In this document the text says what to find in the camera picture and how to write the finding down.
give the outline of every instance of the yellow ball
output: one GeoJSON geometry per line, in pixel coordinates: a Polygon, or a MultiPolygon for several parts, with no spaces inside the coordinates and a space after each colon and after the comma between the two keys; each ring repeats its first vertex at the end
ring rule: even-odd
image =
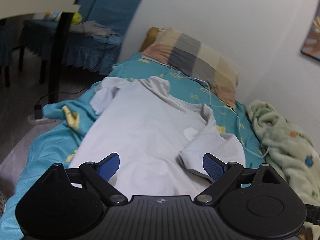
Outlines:
{"type": "Polygon", "coordinates": [[[71,21],[72,25],[79,24],[82,22],[82,15],[80,13],[74,13],[71,21]]]}

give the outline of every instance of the chair leg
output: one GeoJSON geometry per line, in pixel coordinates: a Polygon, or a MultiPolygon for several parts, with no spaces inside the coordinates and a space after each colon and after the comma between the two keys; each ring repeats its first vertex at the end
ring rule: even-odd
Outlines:
{"type": "Polygon", "coordinates": [[[47,63],[48,63],[47,60],[43,60],[41,62],[40,79],[39,79],[40,84],[43,84],[45,82],[47,63]]]}
{"type": "Polygon", "coordinates": [[[18,68],[19,72],[21,72],[22,69],[23,69],[24,49],[25,49],[25,48],[24,48],[23,46],[21,46],[21,48],[20,48],[20,54],[19,54],[19,68],[18,68]]]}
{"type": "Polygon", "coordinates": [[[9,66],[4,68],[4,78],[5,78],[5,86],[10,87],[10,73],[9,66]]]}

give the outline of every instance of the round black pad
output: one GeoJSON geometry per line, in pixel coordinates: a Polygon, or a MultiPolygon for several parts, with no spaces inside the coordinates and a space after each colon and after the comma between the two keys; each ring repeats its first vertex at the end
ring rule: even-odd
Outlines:
{"type": "Polygon", "coordinates": [[[86,189],[41,185],[18,203],[16,218],[23,233],[39,239],[68,239],[86,233],[100,219],[102,202],[86,189]]]}
{"type": "Polygon", "coordinates": [[[223,220],[238,232],[263,239],[296,234],[306,218],[306,208],[288,185],[263,183],[228,193],[220,202],[223,220]]]}
{"type": "Polygon", "coordinates": [[[283,211],[283,204],[274,197],[257,196],[247,201],[247,208],[260,217],[274,217],[283,211]]]}

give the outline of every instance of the chair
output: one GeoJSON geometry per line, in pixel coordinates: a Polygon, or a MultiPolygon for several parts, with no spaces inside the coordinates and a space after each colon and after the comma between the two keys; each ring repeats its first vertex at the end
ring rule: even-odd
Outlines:
{"type": "Polygon", "coordinates": [[[10,87],[9,66],[12,63],[12,39],[14,28],[12,26],[0,26],[0,74],[4,67],[5,86],[10,87]]]}
{"type": "MultiPolygon", "coordinates": [[[[141,0],[79,0],[84,21],[97,21],[117,34],[107,38],[69,33],[63,63],[108,75],[120,54],[121,45],[133,15],[141,0]]],[[[25,47],[41,59],[40,83],[45,81],[47,61],[58,23],[46,20],[26,20],[20,36],[19,71],[23,68],[25,47]]]]}

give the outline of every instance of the white wall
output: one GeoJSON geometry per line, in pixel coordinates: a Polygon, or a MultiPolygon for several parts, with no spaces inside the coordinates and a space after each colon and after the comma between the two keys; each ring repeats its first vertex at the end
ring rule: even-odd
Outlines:
{"type": "Polygon", "coordinates": [[[320,62],[299,50],[308,33],[317,0],[303,0],[267,73],[245,103],[259,98],[302,127],[320,150],[320,62]]]}
{"type": "Polygon", "coordinates": [[[185,32],[238,64],[237,100],[270,102],[320,149],[320,63],[299,52],[316,6],[317,0],[143,0],[120,60],[139,50],[150,27],[185,32]]]}

